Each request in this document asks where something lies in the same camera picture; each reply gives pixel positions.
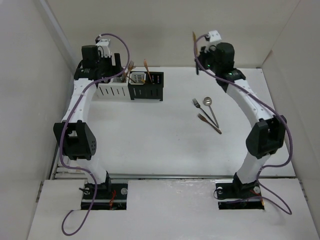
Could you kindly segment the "copper fork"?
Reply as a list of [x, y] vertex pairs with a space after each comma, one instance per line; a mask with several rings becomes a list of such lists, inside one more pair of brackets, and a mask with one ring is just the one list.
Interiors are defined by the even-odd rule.
[[126, 81], [126, 78], [127, 78], [128, 75], [130, 74], [131, 70], [133, 70], [133, 69], [135, 68], [134, 64], [135, 64], [135, 63], [134, 63], [133, 60], [131, 60], [131, 61], [129, 62], [127, 71], [126, 71], [126, 72], [124, 73], [124, 75], [123, 75], [123, 79], [122, 79], [122, 82], [123, 82], [123, 83]]

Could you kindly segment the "gold knife black handle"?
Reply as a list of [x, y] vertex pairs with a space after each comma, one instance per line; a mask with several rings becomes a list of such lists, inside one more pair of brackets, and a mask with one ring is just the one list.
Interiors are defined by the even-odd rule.
[[199, 66], [198, 66], [198, 47], [197, 47], [197, 37], [195, 32], [192, 32], [192, 40], [193, 40], [193, 50], [194, 50], [194, 61], [195, 61], [195, 71], [196, 74], [199, 75]]

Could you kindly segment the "silver spoon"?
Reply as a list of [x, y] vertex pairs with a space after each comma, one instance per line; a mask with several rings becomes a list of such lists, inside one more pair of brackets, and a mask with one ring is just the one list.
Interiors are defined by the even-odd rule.
[[218, 120], [217, 120], [217, 118], [216, 118], [216, 115], [215, 115], [215, 113], [214, 113], [214, 111], [213, 111], [213, 109], [212, 109], [212, 103], [213, 103], [213, 101], [212, 101], [212, 99], [211, 99], [209, 96], [207, 96], [207, 97], [205, 97], [205, 98], [203, 99], [203, 104], [204, 104], [205, 106], [209, 107], [209, 110], [210, 110], [211, 115], [212, 115], [212, 117], [213, 117], [213, 124], [214, 124], [219, 130], [221, 130], [220, 125], [219, 125], [219, 123], [218, 123]]

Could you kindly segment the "dark steel fork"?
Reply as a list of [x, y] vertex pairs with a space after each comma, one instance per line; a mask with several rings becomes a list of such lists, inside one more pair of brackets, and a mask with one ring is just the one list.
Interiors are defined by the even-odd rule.
[[192, 99], [192, 102], [193, 102], [194, 106], [195, 106], [196, 108], [200, 109], [200, 110], [205, 114], [205, 116], [218, 128], [218, 125], [217, 125], [217, 124], [214, 122], [214, 120], [205, 112], [205, 110], [201, 108], [201, 105], [198, 103], [198, 101], [197, 101], [195, 98]]

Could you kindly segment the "gold fork dark handle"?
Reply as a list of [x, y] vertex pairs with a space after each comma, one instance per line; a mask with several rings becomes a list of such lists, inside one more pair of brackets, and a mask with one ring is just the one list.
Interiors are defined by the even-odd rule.
[[219, 130], [214, 124], [210, 123], [203, 115], [201, 115], [200, 113], [198, 113], [198, 114], [197, 114], [197, 117], [198, 117], [201, 121], [209, 124], [209, 125], [210, 125], [216, 132], [218, 132], [220, 135], [222, 134], [221, 130]]

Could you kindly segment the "gold fork green handle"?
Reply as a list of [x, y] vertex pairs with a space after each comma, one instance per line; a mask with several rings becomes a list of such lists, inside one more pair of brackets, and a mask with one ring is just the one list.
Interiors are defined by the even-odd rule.
[[136, 80], [136, 79], [132, 79], [132, 78], [129, 77], [129, 76], [127, 76], [127, 78], [128, 78], [130, 81], [132, 81], [133, 83], [135, 83], [135, 84], [144, 84], [144, 83], [146, 82], [144, 79], [138, 79], [138, 80]]

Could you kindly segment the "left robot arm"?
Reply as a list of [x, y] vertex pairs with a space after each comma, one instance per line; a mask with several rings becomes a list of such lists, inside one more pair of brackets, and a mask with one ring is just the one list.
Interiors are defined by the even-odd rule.
[[111, 195], [112, 184], [108, 172], [93, 158], [97, 151], [97, 140], [87, 120], [98, 80], [109, 81], [122, 71], [122, 65], [120, 55], [111, 54], [106, 43], [82, 46], [81, 54], [82, 60], [73, 77], [69, 106], [61, 122], [54, 124], [53, 132], [62, 149], [62, 156], [77, 162], [77, 166], [71, 165], [69, 169], [84, 171], [88, 179], [88, 192], [94, 191], [104, 199]]

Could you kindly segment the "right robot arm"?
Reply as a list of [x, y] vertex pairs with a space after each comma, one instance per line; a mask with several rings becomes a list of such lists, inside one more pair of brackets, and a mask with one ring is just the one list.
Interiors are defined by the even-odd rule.
[[232, 44], [221, 42], [209, 49], [195, 51], [196, 69], [213, 77], [240, 107], [247, 117], [251, 131], [245, 146], [247, 155], [230, 183], [216, 184], [219, 199], [248, 199], [259, 194], [258, 178], [266, 161], [284, 144], [286, 119], [264, 104], [253, 91], [245, 75], [234, 67], [235, 50]]

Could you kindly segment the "white utensil container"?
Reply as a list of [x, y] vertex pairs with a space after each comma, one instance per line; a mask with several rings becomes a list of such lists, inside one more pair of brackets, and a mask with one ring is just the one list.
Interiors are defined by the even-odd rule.
[[114, 77], [108, 82], [98, 84], [96, 95], [104, 100], [130, 100], [129, 81], [124, 77]]

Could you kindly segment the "black utensil container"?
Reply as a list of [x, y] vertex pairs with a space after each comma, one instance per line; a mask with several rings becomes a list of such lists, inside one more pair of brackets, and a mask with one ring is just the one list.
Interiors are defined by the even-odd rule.
[[164, 72], [150, 71], [153, 84], [150, 83], [147, 71], [132, 71], [129, 75], [134, 80], [145, 80], [144, 84], [128, 83], [130, 99], [147, 99], [163, 101], [164, 95]]

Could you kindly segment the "aluminium rail front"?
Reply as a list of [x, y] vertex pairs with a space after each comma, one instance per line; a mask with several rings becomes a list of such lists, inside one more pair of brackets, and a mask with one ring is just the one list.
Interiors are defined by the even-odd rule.
[[183, 180], [183, 179], [233, 179], [232, 175], [183, 175], [183, 174], [128, 174], [110, 173], [112, 179], [127, 180]]

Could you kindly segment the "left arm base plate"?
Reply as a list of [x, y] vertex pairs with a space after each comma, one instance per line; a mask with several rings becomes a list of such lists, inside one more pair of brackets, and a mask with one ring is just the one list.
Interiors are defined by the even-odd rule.
[[[88, 210], [95, 192], [95, 185], [86, 183], [83, 188], [81, 200], [81, 210]], [[128, 184], [112, 183], [109, 189], [102, 184], [98, 185], [96, 197], [92, 205], [92, 210], [126, 210], [127, 209]]]

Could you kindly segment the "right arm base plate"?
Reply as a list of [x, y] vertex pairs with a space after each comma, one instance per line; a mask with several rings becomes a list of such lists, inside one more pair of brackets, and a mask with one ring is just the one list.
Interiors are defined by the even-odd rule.
[[257, 182], [236, 185], [233, 182], [217, 182], [216, 198], [220, 210], [264, 210], [261, 190]]

